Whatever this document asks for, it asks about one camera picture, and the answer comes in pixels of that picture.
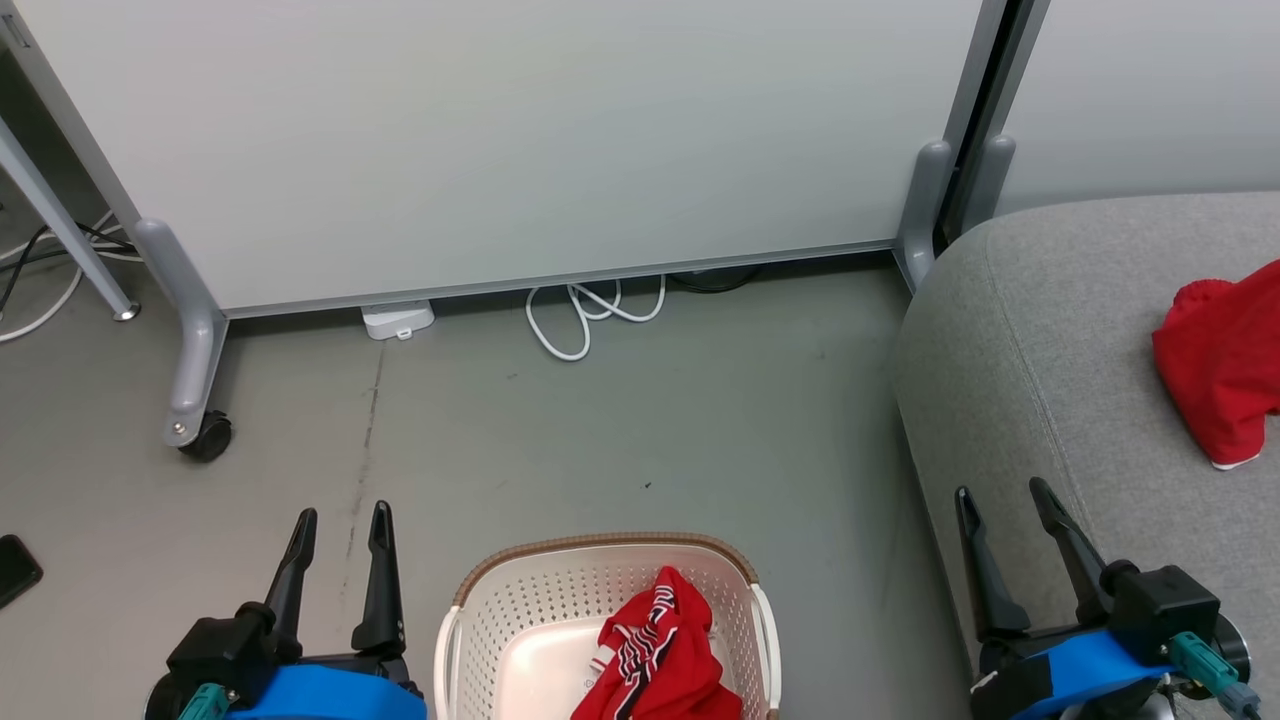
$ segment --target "basket handle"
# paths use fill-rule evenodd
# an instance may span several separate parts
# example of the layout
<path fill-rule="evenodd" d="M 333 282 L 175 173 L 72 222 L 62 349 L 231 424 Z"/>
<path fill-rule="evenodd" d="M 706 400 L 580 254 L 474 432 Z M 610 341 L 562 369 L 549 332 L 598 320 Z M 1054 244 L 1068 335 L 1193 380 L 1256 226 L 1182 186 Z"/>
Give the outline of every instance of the basket handle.
<path fill-rule="evenodd" d="M 435 719 L 449 720 L 453 710 L 453 698 L 449 691 L 453 688 L 453 661 L 449 650 L 453 647 L 454 635 L 458 630 L 458 614 L 461 607 L 454 605 L 440 623 L 440 633 L 435 635 L 435 667 L 433 669 L 431 683 L 435 685 Z"/>
<path fill-rule="evenodd" d="M 759 584 L 751 585 L 754 603 L 751 610 L 764 630 L 764 644 L 760 647 L 760 666 L 764 670 L 765 701 L 771 717 L 777 716 L 777 710 L 782 703 L 782 651 L 778 647 L 778 625 L 773 621 L 773 607 L 769 597 L 764 594 L 764 588 Z"/>

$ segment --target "whiteboard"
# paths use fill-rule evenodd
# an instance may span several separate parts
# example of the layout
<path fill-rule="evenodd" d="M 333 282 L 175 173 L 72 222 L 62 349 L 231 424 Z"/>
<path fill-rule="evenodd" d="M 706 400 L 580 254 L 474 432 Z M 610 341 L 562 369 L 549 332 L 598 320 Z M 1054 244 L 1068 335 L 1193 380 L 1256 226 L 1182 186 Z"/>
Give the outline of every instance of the whiteboard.
<path fill-rule="evenodd" d="M 996 213 L 1280 190 L 1280 4 L 1053 0 L 1009 108 Z"/>
<path fill-rule="evenodd" d="M 224 309 L 891 238 L 980 0 L 18 0 Z"/>

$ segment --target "white cable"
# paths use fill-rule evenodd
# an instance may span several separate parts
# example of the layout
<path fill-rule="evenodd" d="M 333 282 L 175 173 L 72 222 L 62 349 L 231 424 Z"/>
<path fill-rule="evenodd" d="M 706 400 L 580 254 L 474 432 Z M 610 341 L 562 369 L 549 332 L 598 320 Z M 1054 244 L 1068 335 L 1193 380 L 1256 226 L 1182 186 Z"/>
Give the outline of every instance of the white cable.
<path fill-rule="evenodd" d="M 59 310 L 61 310 L 63 305 L 67 305 L 67 301 L 72 299 L 72 293 L 76 292 L 76 288 L 79 286 L 79 279 L 83 277 L 84 277 L 84 270 L 76 268 L 76 277 L 72 278 L 72 284 L 67 286 L 67 292 L 64 292 L 63 296 L 58 299 L 58 302 L 54 302 L 52 307 L 45 310 L 45 314 L 36 318 L 35 323 L 31 323 L 24 328 L 13 331 L 12 333 L 0 334 L 0 342 L 9 342 L 10 340 L 18 340 L 19 337 L 35 332 L 40 325 L 47 323 L 49 319 L 52 318 Z"/>
<path fill-rule="evenodd" d="M 96 223 L 93 223 L 93 229 L 96 229 L 97 232 L 100 232 L 102 234 L 111 234 L 113 232 L 119 232 L 119 231 L 124 229 L 124 227 L 120 225 L 119 223 L 116 223 L 116 224 L 114 224 L 114 225 L 111 225 L 109 228 L 105 228 L 105 229 L 99 229 L 104 224 L 106 224 L 106 222 L 110 220 L 113 215 L 114 215 L 114 213 L 109 211 L 108 214 L 105 214 L 101 218 L 99 218 L 99 220 Z M 88 236 L 90 245 L 92 245 L 93 247 L 119 247 L 119 245 L 115 245 L 115 243 L 111 243 L 111 242 L 106 242 L 105 240 L 102 240 L 100 237 L 95 237 L 95 236 L 91 236 L 88 233 L 84 233 L 84 234 Z M 36 237 L 36 242 L 44 242 L 46 240 L 58 240 L 58 236 L 54 234 L 54 231 L 45 231 L 45 232 L 40 233 Z M 14 247 L 12 250 L 5 250 L 4 252 L 0 252 L 0 260 L 8 260 L 9 258 L 13 258 L 14 255 L 18 255 L 19 252 L 22 252 L 26 249 L 27 249 L 27 243 L 23 242 L 18 247 Z M 102 255 L 105 258 L 111 258 L 113 260 L 128 260 L 131 263 L 134 263 L 134 261 L 136 263 L 141 263 L 142 261 L 141 259 L 134 259 L 134 258 L 131 258 L 128 255 L 108 255 L 105 252 L 100 252 L 99 255 Z"/>
<path fill-rule="evenodd" d="M 577 320 L 582 325 L 582 350 L 579 350 L 577 352 L 563 352 L 557 350 L 556 346 L 547 340 L 547 336 L 543 334 L 543 329 L 538 327 L 538 320 L 534 319 L 534 296 L 538 295 L 539 290 L 541 288 L 535 287 L 530 290 L 529 296 L 525 297 L 525 318 L 529 319 L 529 327 L 534 331 L 534 334 L 538 336 L 538 341 L 543 343 L 543 347 L 545 347 L 548 352 L 561 360 L 564 360 L 566 363 L 575 363 L 586 357 L 588 351 L 591 350 L 591 327 L 589 320 L 604 320 L 609 316 L 617 315 L 623 320 L 632 323 L 648 323 L 649 320 L 657 318 L 658 313 L 662 310 L 663 301 L 667 299 L 667 275 L 659 275 L 658 302 L 654 304 L 653 310 L 648 315 L 632 315 L 622 307 L 618 307 L 618 305 L 622 304 L 621 281 L 613 281 L 613 302 L 608 302 L 581 284 L 575 283 L 564 286 L 564 290 L 568 291 L 568 300 L 573 304 L 573 311 L 577 313 Z M 582 301 L 579 299 L 579 293 L 585 295 L 589 300 L 591 300 L 591 302 L 595 302 L 604 310 L 600 313 L 588 313 L 582 307 Z"/>
<path fill-rule="evenodd" d="M 111 215 L 113 215 L 111 213 L 108 213 L 108 214 L 102 215 L 96 223 L 93 223 L 93 229 L 97 231 L 104 224 L 106 224 L 106 220 L 111 219 Z M 40 242 L 41 240 L 46 240 L 45 236 L 56 237 L 51 232 L 42 233 L 42 234 L 40 234 L 40 237 L 36 238 L 36 242 Z M 26 249 L 26 247 L 27 247 L 27 243 L 23 243 L 18 249 L 12 250 L 12 251 L 6 252 L 5 255 L 0 255 L 0 260 L 4 260 L 5 258 L 12 256 L 15 252 L 22 252 L 23 249 Z M 111 254 L 109 254 L 109 252 L 101 252 L 100 255 L 106 256 L 106 258 L 111 256 Z M 125 255 L 116 255 L 115 259 L 119 259 L 119 260 L 131 260 L 131 261 L 133 260 L 133 258 L 128 258 Z M 84 270 L 82 270 L 82 269 L 79 269 L 79 266 L 77 266 L 76 268 L 76 275 L 72 277 L 72 284 L 67 286 L 67 291 L 63 292 L 63 296 L 58 299 L 58 302 L 54 302 L 54 305 L 49 310 L 45 310 L 44 315 L 36 318 L 36 320 L 33 323 L 29 323 L 26 327 L 18 328 L 18 329 L 15 329 L 13 332 L 0 334 L 0 342 L 9 342 L 10 340 L 18 340 L 19 337 L 22 337 L 24 334 L 29 334 L 29 333 L 35 332 L 36 329 L 38 329 L 45 323 L 47 323 L 49 319 L 52 318 L 54 315 L 56 315 L 58 311 L 63 309 L 63 305 L 67 305 L 67 301 L 72 299 L 72 295 L 74 295 L 76 288 L 79 287 L 79 281 L 83 277 L 84 277 Z"/>

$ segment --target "smartphone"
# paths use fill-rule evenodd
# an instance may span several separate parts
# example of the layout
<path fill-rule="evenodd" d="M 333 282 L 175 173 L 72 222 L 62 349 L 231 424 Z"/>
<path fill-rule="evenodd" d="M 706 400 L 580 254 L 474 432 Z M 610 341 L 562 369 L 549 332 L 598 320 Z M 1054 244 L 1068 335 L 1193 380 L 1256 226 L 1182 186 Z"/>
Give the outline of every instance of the smartphone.
<path fill-rule="evenodd" d="M 0 607 L 13 602 L 44 577 L 45 571 L 36 565 L 36 559 L 18 536 L 0 538 Z"/>

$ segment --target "cable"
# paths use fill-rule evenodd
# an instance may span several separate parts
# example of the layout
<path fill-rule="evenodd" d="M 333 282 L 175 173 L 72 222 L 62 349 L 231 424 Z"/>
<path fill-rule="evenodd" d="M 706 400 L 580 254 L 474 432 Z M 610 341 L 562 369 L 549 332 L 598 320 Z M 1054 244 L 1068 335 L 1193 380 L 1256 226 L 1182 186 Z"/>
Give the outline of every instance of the cable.
<path fill-rule="evenodd" d="M 545 347 L 548 352 L 561 360 L 564 360 L 566 363 L 575 363 L 586 357 L 588 351 L 591 350 L 591 327 L 589 320 L 604 320 L 612 315 L 617 315 L 618 318 L 631 323 L 648 323 L 649 320 L 657 318 L 658 313 L 662 311 L 663 301 L 667 299 L 667 275 L 659 275 L 658 302 L 654 304 L 653 310 L 650 310 L 648 315 L 632 315 L 618 306 L 622 304 L 622 281 L 613 281 L 613 302 L 604 300 L 581 284 L 567 284 L 564 288 L 568 291 L 568 300 L 573 304 L 573 310 L 577 313 L 577 320 L 582 325 L 582 350 L 579 350 L 577 352 L 563 352 L 557 350 L 556 346 L 547 340 L 547 336 L 543 334 L 543 329 L 538 327 L 538 320 L 534 319 L 534 296 L 538 295 L 539 290 L 541 290 L 540 287 L 530 290 L 529 296 L 525 297 L 525 318 L 529 319 L 529 327 L 534 331 L 534 334 L 538 336 L 538 341 L 543 343 L 543 347 Z M 589 300 L 604 310 L 600 313 L 588 313 L 586 309 L 582 307 L 582 301 L 579 299 L 579 293 L 585 295 Z"/>
<path fill-rule="evenodd" d="M 13 274 L 9 275 L 9 283 L 4 288 L 4 295 L 0 295 L 0 313 L 4 313 L 5 302 L 9 302 L 9 296 L 13 295 L 13 286 L 18 284 L 18 275 L 22 274 L 23 265 L 27 264 L 27 259 L 31 258 L 31 251 L 36 247 L 36 241 L 40 240 L 40 233 L 45 232 L 45 228 L 36 231 L 36 234 L 31 236 L 31 241 L 27 246 L 22 249 L 22 255 L 18 258 L 18 263 L 13 268 Z"/>
<path fill-rule="evenodd" d="M 108 213 L 108 214 L 102 215 L 102 218 L 99 219 L 99 222 L 96 224 L 105 224 L 106 220 L 111 219 L 111 215 L 113 215 L 113 213 Z M 102 228 L 102 229 L 97 229 L 96 227 L 90 227 L 90 225 L 84 225 L 84 224 L 81 224 L 81 223 L 76 223 L 76 225 L 79 227 L 79 229 L 84 231 L 86 233 L 93 236 L 95 238 L 110 242 L 111 245 L 118 245 L 118 246 L 120 246 L 122 249 L 125 249 L 125 250 L 134 250 L 132 242 L 125 241 L 125 240 L 118 240 L 118 238 L 110 237 L 110 233 L 113 233 L 113 232 L 120 232 L 122 229 L 124 229 L 123 225 L 115 224 L 115 225 L 111 225 L 109 228 Z M 54 232 L 49 229 L 49 225 L 45 225 L 45 227 L 40 228 L 40 232 L 36 233 L 36 242 L 42 242 L 42 241 L 46 241 L 46 240 L 56 240 L 56 238 L 58 238 L 58 236 L 54 234 Z M 0 252 L 0 260 L 8 260 L 9 258 L 13 258 L 14 255 L 18 255 L 19 252 L 22 252 L 23 249 L 26 249 L 26 247 L 27 247 L 27 245 L 23 243 L 23 245 L 19 245 L 19 246 L 17 246 L 17 247 L 14 247 L 12 250 L 6 250 L 4 252 Z"/>
<path fill-rule="evenodd" d="M 74 293 L 76 288 L 79 287 L 79 281 L 83 277 L 84 277 L 84 270 L 77 266 L 76 277 L 72 278 L 72 284 L 67 286 L 67 292 L 64 292 L 63 296 L 58 299 L 58 302 L 54 302 L 52 307 L 45 310 L 44 315 L 36 318 L 36 322 L 28 324 L 27 327 L 18 328 L 12 333 L 0 334 L 0 342 L 9 342 L 10 340 L 18 340 L 19 337 L 31 333 L 36 331 L 40 325 L 47 323 L 49 319 L 52 318 L 59 310 L 61 310 L 63 305 L 67 305 L 67 301 L 72 299 L 72 293 Z"/>
<path fill-rule="evenodd" d="M 754 281 L 755 277 L 759 275 L 760 270 L 763 270 L 763 269 L 764 269 L 764 265 L 756 265 L 754 268 L 749 268 L 742 277 L 740 277 L 739 279 L 736 279 L 736 281 L 733 281 L 731 283 L 726 283 L 726 284 L 709 284 L 708 286 L 708 284 L 700 284 L 700 283 L 695 283 L 695 282 L 691 282 L 691 281 L 686 281 L 686 279 L 681 278 L 680 275 L 668 275 L 668 277 L 671 278 L 671 282 L 678 284 L 680 287 L 687 290 L 689 292 L 696 292 L 699 295 L 718 295 L 721 292 L 730 292 L 732 290 L 737 290 L 737 288 L 742 287 L 744 284 Z"/>
<path fill-rule="evenodd" d="M 104 250 L 99 250 L 97 245 L 93 246 L 93 251 L 97 252 L 99 258 L 109 258 L 111 260 L 123 260 L 125 263 L 142 263 L 143 261 L 142 258 L 138 256 L 138 255 L 120 255 L 120 254 L 116 254 L 116 252 L 106 252 Z M 49 260 L 50 258 L 58 258 L 58 256 L 61 256 L 61 255 L 70 255 L 70 254 L 67 252 L 65 250 L 50 250 L 47 252 L 41 252 L 38 255 L 32 255 L 31 258 L 27 258 L 27 263 L 26 264 L 29 265 L 32 263 L 38 263 L 41 260 Z M 17 266 L 18 266 L 18 263 L 6 263 L 4 265 L 0 265 L 0 273 L 4 273 L 6 270 L 12 270 L 12 269 L 14 269 Z"/>
<path fill-rule="evenodd" d="M 99 222 L 93 223 L 93 227 L 88 228 L 88 229 L 92 231 L 93 233 L 102 233 L 104 231 L 101 231 L 99 228 L 101 228 L 102 225 L 105 225 L 106 220 L 109 220 L 109 219 L 111 219 L 111 213 L 108 213 L 108 214 L 102 215 L 102 218 L 99 219 Z M 31 238 L 31 242 L 28 242 L 26 246 L 22 247 L 22 250 L 20 250 L 22 256 L 14 264 L 13 275 L 9 277 L 9 284 L 5 287 L 4 296 L 0 297 L 0 310 L 3 310 L 4 309 L 4 304 L 9 301 L 9 296 L 13 293 L 13 287 L 18 282 L 18 274 L 22 272 L 23 265 L 27 264 L 27 263 L 33 261 L 32 258 L 31 258 L 31 250 L 36 246 L 37 242 L 40 242 L 40 240 L 44 236 L 44 232 L 45 232 L 45 228 L 40 228 L 40 231 L 37 231 L 36 234 Z M 108 238 L 108 240 L 111 240 L 113 242 L 119 243 L 119 241 L 115 241 L 113 238 Z M 52 256 L 55 254 L 65 254 L 65 252 L 67 252 L 65 250 L 61 250 L 61 251 L 56 251 L 56 252 L 52 252 L 52 254 L 45 254 L 45 255 L 46 256 Z M 0 255 L 0 260 L 3 260 L 5 258 L 9 258 L 13 254 L 14 252 L 10 251 L 10 252 L 6 252 L 5 255 Z M 111 254 L 108 254 L 108 252 L 100 252 L 100 255 L 111 256 Z M 120 259 L 129 259 L 129 258 L 122 255 Z M 8 333 L 4 333 L 4 334 L 0 334 L 0 342 L 9 342 L 12 340 L 18 340 L 19 337 L 29 334 L 29 333 L 35 332 L 36 329 L 38 329 L 45 323 L 47 323 L 49 319 L 52 318 L 54 315 L 56 315 L 58 311 L 63 309 L 63 305 L 67 305 L 67 301 L 72 299 L 72 295 L 76 293 L 76 288 L 79 287 L 81 278 L 83 278 L 83 277 L 84 277 L 84 270 L 82 270 L 77 265 L 76 266 L 76 274 L 72 277 L 72 282 L 70 282 L 69 286 L 67 286 L 67 290 L 63 292 L 63 296 L 59 297 L 58 301 L 54 302 L 49 307 L 49 310 L 45 310 L 44 315 L 36 318 L 35 322 L 28 323 L 27 325 L 24 325 L 22 328 L 18 328 L 18 329 L 15 329 L 13 332 L 8 332 Z"/>

